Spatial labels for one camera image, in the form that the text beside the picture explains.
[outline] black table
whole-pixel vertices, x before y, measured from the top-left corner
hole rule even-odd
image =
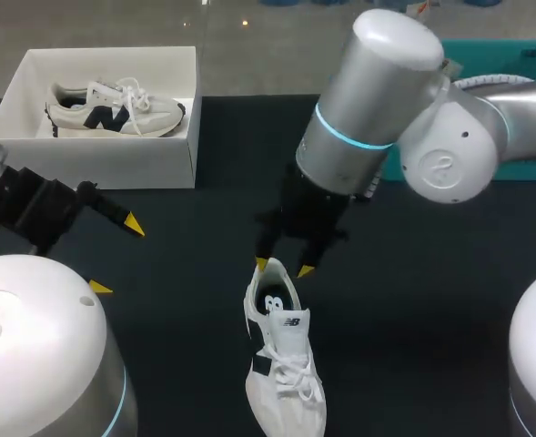
[[[263,435],[244,390],[252,216],[277,201],[315,102],[204,98],[197,189],[112,192],[147,237],[85,212],[52,252],[115,290],[102,301],[140,437]],[[536,183],[494,183],[448,207],[384,183],[342,225],[350,241],[297,281],[327,436],[507,435],[507,331],[536,279]],[[296,268],[300,247],[282,242],[277,255]],[[26,249],[0,236],[0,253]]]

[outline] shoelace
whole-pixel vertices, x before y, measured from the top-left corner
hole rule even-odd
[[[122,85],[127,81],[131,81],[134,86]],[[150,108],[150,100],[148,100],[148,93],[144,90],[144,88],[140,87],[138,81],[133,77],[125,77],[123,79],[118,80],[116,82],[115,89],[117,91],[120,91],[120,93],[122,94],[120,96],[120,100],[115,101],[114,104],[119,106],[126,105],[126,108],[128,109],[128,114],[130,115],[130,121],[132,122],[134,130],[138,133],[139,136],[142,137],[142,132],[140,132],[140,129],[138,128],[138,123],[134,114],[134,110],[138,109],[140,111],[147,111]]]
[[[302,401],[324,401],[319,383],[312,375],[310,357],[308,357],[308,363],[301,357],[282,357],[269,344],[264,347],[264,352],[275,362],[274,371],[278,394],[297,393]]]

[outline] white shoebox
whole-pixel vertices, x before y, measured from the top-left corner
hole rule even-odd
[[[49,87],[87,87],[98,79],[134,77],[150,96],[185,105],[169,137],[54,138],[45,113]],[[194,188],[201,98],[194,47],[29,50],[0,106],[0,143],[7,164],[30,168],[74,188]]]

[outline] shoe insole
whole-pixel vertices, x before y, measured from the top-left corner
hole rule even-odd
[[[273,284],[258,291],[256,307],[266,316],[271,311],[294,310],[294,302],[284,285]]]
[[[75,105],[83,106],[85,104],[85,97],[66,96],[59,99],[59,105],[61,105],[62,107],[72,108]]]

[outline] sneaker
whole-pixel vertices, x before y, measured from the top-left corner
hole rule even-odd
[[[310,311],[277,259],[256,267],[244,309],[253,346],[246,392],[259,426],[267,437],[322,437],[326,400],[308,341]]]
[[[161,137],[185,116],[183,105],[150,97],[133,77],[80,89],[54,84],[51,100],[46,113],[54,137]]]

